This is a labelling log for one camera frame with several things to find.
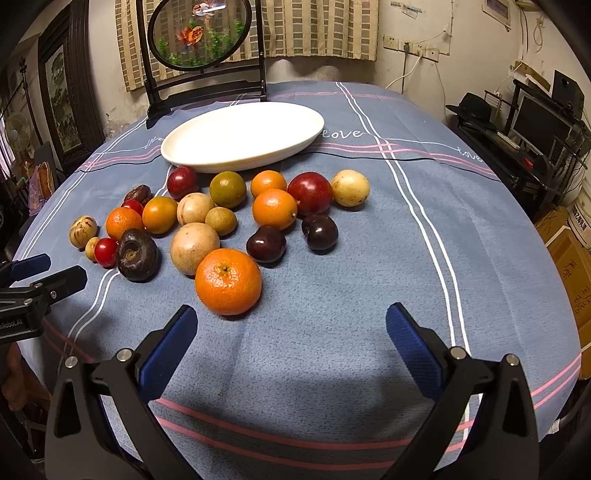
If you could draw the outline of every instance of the metal screw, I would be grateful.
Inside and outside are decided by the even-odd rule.
[[[75,356],[66,358],[66,367],[73,368],[78,364],[78,359]]]
[[[466,358],[466,351],[461,346],[455,346],[449,352],[456,360],[464,360]]]
[[[505,359],[507,360],[507,363],[512,367],[516,367],[517,365],[519,365],[519,358],[517,357],[517,355],[513,355],[512,353],[510,353],[506,356]]]
[[[117,352],[117,360],[119,360],[119,362],[126,362],[133,354],[134,353],[129,350],[129,348],[123,348]]]

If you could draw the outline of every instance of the small potato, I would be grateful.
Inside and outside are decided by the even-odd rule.
[[[343,207],[361,205],[369,196],[369,181],[355,170],[341,170],[330,181],[333,197]]]
[[[70,227],[70,242],[79,250],[82,250],[88,240],[96,236],[98,231],[95,219],[88,215],[81,216]]]
[[[95,247],[96,247],[96,244],[99,242],[99,240],[100,240],[100,238],[97,236],[92,237],[90,240],[88,240],[88,243],[86,244],[86,247],[84,248],[84,253],[86,255],[86,258],[93,263],[96,263]]]

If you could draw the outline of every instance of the dark brown fruit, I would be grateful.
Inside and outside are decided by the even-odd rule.
[[[248,254],[260,263],[276,262],[285,254],[287,241],[281,230],[263,225],[246,242]]]
[[[117,246],[117,268],[127,280],[142,282],[160,267],[160,252],[154,240],[137,228],[127,230]]]
[[[125,195],[124,202],[126,202],[127,200],[137,200],[143,206],[146,206],[146,203],[148,203],[151,198],[152,191],[150,190],[150,187],[148,187],[147,185],[140,185],[139,187],[134,188],[127,195]]]
[[[308,215],[301,223],[308,247],[312,250],[327,250],[339,239],[339,229],[328,215]]]

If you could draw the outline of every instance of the cardboard box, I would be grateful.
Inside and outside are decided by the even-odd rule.
[[[591,344],[591,255],[568,226],[568,215],[566,208],[559,207],[535,227],[562,278],[579,330],[580,344],[585,348]],[[583,353],[580,377],[591,377],[591,348]]]

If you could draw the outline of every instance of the blue tablecloth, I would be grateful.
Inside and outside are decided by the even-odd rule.
[[[156,239],[164,261],[149,283],[91,264],[69,244],[70,224],[91,215],[104,225],[141,183],[166,194],[172,167],[157,157],[163,138],[228,103],[175,111],[151,130],[138,122],[58,189],[17,253],[46,252],[52,271],[79,264],[89,276],[83,292],[53,309],[46,334],[23,343],[40,378],[51,388],[70,352],[89,361],[135,347],[186,303],[199,317],[197,338],[151,407],[204,479],[377,479],[432,405],[385,329],[387,307],[401,301],[448,345],[483,359],[518,355],[543,436],[577,378],[580,347],[556,268],[503,184],[444,125],[396,93],[291,82],[270,85],[269,98],[309,106],[326,120],[304,154],[274,166],[288,181],[303,171],[331,178],[352,168],[371,182],[361,211],[331,207],[336,249],[311,253],[298,220],[283,262],[262,269],[261,301],[240,321],[199,302],[193,281],[168,257],[172,234]],[[410,161],[419,157],[430,160]],[[204,192],[210,178],[202,176]],[[256,230],[251,204],[237,211],[238,230],[224,247],[245,249]],[[477,408],[475,397],[443,463],[461,449]]]

